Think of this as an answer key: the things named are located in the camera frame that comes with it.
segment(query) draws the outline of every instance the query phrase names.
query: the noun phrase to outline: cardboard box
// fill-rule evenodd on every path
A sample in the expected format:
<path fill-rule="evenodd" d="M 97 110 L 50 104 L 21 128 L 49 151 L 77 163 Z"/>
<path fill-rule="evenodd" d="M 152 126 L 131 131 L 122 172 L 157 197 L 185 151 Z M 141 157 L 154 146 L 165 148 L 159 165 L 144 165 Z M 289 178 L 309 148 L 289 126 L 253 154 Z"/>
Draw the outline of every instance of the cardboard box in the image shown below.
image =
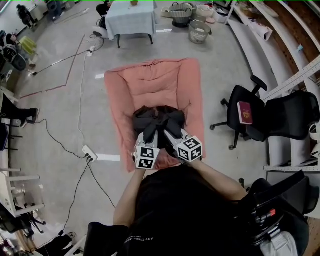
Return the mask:
<path fill-rule="evenodd" d="M 213 18 L 216 22 L 225 23 L 227 20 L 229 12 L 225 9 L 214 9 L 213 10 Z"/>

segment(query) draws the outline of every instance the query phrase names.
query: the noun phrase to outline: pink cushion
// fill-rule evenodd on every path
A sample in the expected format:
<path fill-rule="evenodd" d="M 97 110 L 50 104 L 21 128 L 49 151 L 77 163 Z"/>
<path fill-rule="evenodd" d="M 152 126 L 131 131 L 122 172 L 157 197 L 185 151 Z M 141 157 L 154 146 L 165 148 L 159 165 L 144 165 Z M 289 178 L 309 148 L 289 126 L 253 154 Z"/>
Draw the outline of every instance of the pink cushion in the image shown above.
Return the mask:
<path fill-rule="evenodd" d="M 131 172 L 135 169 L 132 152 L 136 144 L 132 116 L 143 106 L 170 106 L 185 114 L 184 129 L 197 136 L 204 145 L 204 120 L 197 59 L 155 59 L 109 70 L 104 82 L 110 100 L 122 162 Z M 161 149 L 155 169 L 165 169 L 179 161 Z"/>

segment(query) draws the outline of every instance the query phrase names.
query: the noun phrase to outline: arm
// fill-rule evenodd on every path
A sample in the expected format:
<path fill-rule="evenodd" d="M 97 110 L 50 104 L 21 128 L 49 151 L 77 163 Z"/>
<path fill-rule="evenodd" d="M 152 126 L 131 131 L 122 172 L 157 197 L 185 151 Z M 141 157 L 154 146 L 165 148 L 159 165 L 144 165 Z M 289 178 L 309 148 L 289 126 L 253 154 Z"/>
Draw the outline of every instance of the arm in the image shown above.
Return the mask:
<path fill-rule="evenodd" d="M 134 171 L 129 184 L 126 186 L 123 195 L 115 208 L 113 225 L 130 227 L 134 222 L 137 195 L 145 173 L 146 170 L 144 169 L 136 169 Z"/>
<path fill-rule="evenodd" d="M 225 199 L 241 200 L 247 195 L 246 190 L 232 178 L 212 169 L 200 160 L 189 163 L 198 173 Z"/>

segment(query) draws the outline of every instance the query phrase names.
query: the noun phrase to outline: yellow chair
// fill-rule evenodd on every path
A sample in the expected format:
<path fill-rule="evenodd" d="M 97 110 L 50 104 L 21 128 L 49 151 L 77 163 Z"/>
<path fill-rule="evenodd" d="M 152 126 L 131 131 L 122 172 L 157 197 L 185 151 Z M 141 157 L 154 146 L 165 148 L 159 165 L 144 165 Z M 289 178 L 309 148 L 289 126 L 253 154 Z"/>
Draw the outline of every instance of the yellow chair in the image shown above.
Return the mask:
<path fill-rule="evenodd" d="M 31 40 L 29 37 L 24 36 L 19 42 L 23 48 L 29 55 L 35 54 L 36 51 L 34 48 L 37 47 L 37 44 Z"/>

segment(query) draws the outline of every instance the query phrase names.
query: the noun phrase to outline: concrete floor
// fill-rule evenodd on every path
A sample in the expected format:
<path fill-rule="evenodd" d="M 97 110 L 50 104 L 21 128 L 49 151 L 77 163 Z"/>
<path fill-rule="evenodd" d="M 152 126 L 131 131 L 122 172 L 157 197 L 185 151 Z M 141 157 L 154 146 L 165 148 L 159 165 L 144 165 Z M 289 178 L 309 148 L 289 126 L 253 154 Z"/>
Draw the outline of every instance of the concrete floor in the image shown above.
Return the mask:
<path fill-rule="evenodd" d="M 156 13 L 160 14 L 162 7 L 170 6 L 172 2 L 157 2 Z M 44 18 L 35 32 L 25 32 L 38 45 L 35 71 L 76 54 L 83 36 L 79 53 L 101 43 L 99 40 L 92 43 L 87 41 L 92 40 L 89 39 L 91 27 L 96 25 L 100 17 L 95 10 L 98 4 L 101 2 L 83 1 L 66 12 L 62 19 L 90 8 L 87 14 L 59 24 L 52 24 Z M 103 47 L 86 60 L 82 54 L 75 58 L 74 63 L 71 58 L 35 77 L 25 72 L 16 91 L 17 98 L 22 97 L 18 106 L 40 108 L 39 120 L 47 119 L 51 134 L 69 151 L 82 156 L 82 145 L 86 144 L 97 154 L 119 155 L 104 80 L 96 79 L 96 75 L 152 59 L 197 58 L 201 65 L 207 152 L 204 162 L 235 180 L 244 178 L 247 184 L 265 177 L 265 143 L 244 142 L 240 138 L 237 149 L 229 150 L 234 132 L 226 126 L 217 127 L 215 131 L 209 129 L 210 124 L 226 121 L 227 109 L 220 101 L 223 98 L 229 99 L 235 85 L 242 85 L 249 90 L 254 87 L 250 80 L 250 68 L 230 27 L 221 23 L 211 25 L 212 36 L 207 38 L 205 44 L 197 45 L 188 40 L 187 29 L 173 28 L 171 22 L 168 18 L 158 19 L 157 30 L 172 29 L 172 32 L 158 32 L 153 37 L 153 45 L 150 45 L 146 36 L 122 36 L 121 49 L 117 48 L 116 41 L 105 40 Z M 82 78 L 80 127 L 85 140 L 78 131 Z M 43 122 L 16 129 L 15 133 L 23 138 L 14 140 L 14 146 L 19 151 L 12 152 L 10 159 L 12 168 L 22 168 L 26 175 L 40 175 L 40 182 L 28 186 L 25 184 L 36 203 L 45 203 L 40 215 L 47 225 L 43 228 L 43 235 L 35 235 L 37 246 L 55 237 L 63 228 L 77 182 L 86 167 L 85 160 L 65 152 L 54 142 L 45 126 Z M 113 203 L 117 204 L 132 175 L 124 170 L 121 162 L 96 161 L 92 169 Z M 109 199 L 87 171 L 78 188 L 67 224 L 68 231 L 76 232 L 78 238 L 81 238 L 86 234 L 90 222 L 111 225 L 113 213 L 114 208 Z"/>

